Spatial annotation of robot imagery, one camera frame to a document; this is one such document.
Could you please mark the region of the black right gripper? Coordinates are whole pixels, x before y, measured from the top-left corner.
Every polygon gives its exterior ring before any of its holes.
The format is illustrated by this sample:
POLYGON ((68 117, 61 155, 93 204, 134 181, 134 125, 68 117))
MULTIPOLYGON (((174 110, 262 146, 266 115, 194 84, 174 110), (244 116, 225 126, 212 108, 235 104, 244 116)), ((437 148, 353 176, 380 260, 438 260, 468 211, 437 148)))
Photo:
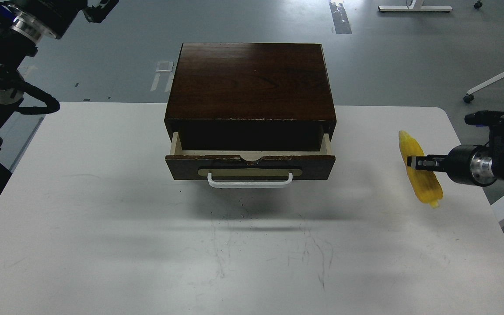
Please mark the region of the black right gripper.
POLYGON ((484 145, 456 146, 447 155, 408 156, 406 165, 415 170, 446 172, 452 181, 471 186, 488 187, 497 180, 490 150, 484 145))

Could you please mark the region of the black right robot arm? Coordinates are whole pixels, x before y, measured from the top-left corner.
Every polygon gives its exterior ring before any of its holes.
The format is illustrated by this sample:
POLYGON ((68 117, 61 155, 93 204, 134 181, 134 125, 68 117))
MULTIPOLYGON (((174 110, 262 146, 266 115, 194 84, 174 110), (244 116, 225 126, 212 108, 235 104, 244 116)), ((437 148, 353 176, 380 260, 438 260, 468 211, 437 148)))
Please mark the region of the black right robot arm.
POLYGON ((459 145, 446 155, 425 155, 408 132, 399 132, 399 150, 418 200, 433 208, 443 198, 436 173, 446 173, 458 184, 488 187, 504 181, 504 112, 480 110, 465 116, 466 124, 487 127, 484 145, 459 145))

